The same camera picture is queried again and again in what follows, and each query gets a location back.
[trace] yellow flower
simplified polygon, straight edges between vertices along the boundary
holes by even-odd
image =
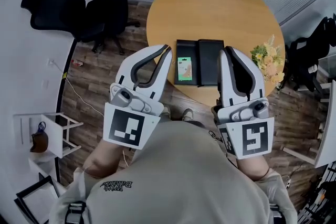
[[[267,77],[267,71],[265,69],[261,69],[261,73],[264,77]]]
[[[265,46],[265,48],[266,48],[266,50],[267,50],[267,53],[268,53],[268,51],[269,51],[270,48],[271,48],[271,45],[270,45],[269,43],[264,43],[264,46]]]
[[[270,46],[270,48],[267,50],[267,54],[270,55],[270,56],[276,56],[277,55],[277,50]]]
[[[278,76],[277,75],[272,76],[271,77],[271,82],[272,82],[272,84],[278,83]]]
[[[256,58],[258,59],[258,60],[262,60],[262,55],[261,54],[256,54]]]
[[[270,63],[272,63],[272,62],[273,62],[273,58],[272,58],[272,56],[270,56],[270,55],[265,56],[265,58],[264,58],[264,62],[265,62],[265,64],[267,64],[267,65],[269,65]]]
[[[278,81],[280,82],[280,81],[282,81],[283,80],[283,78],[284,78],[284,76],[285,76],[285,73],[278,73],[277,74],[277,76],[278,76]]]
[[[267,73],[267,75],[269,75],[269,76],[274,76],[274,75],[277,73],[277,68],[276,68],[276,66],[273,65],[273,63],[267,65],[266,73]]]
[[[276,74],[274,76],[271,76],[271,82],[273,84],[277,84],[277,83],[279,83],[279,82],[281,82],[283,80],[284,76],[285,76],[284,73],[278,73],[278,74]]]

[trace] shoe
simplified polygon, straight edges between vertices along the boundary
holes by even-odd
[[[169,107],[169,105],[164,105],[163,106],[163,111],[162,111],[161,115],[165,115],[170,119],[170,107]]]
[[[194,112],[191,109],[186,109],[182,114],[182,121],[192,121],[194,119]]]

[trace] round wooden table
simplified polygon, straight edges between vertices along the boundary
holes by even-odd
[[[167,79],[173,85],[177,39],[221,39],[224,46],[237,48],[251,57],[250,51],[272,35],[285,58],[281,29],[263,0],[155,0],[147,18],[149,46],[168,44],[172,48],[173,60]],[[217,87],[174,86],[209,106],[214,106],[219,97]],[[265,81],[266,95],[274,88],[274,84]]]

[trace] black box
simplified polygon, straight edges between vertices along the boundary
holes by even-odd
[[[222,40],[200,39],[176,42],[175,84],[195,86],[217,86],[217,59],[224,49]],[[192,63],[192,80],[178,80],[178,58],[190,57]]]

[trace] black office chair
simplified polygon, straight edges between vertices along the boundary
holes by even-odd
[[[127,22],[127,0],[22,0],[21,8],[32,14],[30,25],[37,30],[61,30],[72,33],[76,41],[94,41],[93,52],[103,50],[106,37],[113,38],[119,53],[124,55],[116,35],[126,26],[139,27],[139,22]]]
[[[290,48],[286,46],[289,70],[282,84],[282,88],[288,78],[293,75],[297,90],[300,85],[305,85],[311,92],[315,89],[323,96],[320,83],[316,79],[316,72],[309,73],[308,68],[319,64],[319,59],[329,53],[330,45],[336,46],[336,15],[333,18],[323,18],[309,38],[298,38],[291,43]],[[299,43],[306,42],[306,45],[297,49]]]

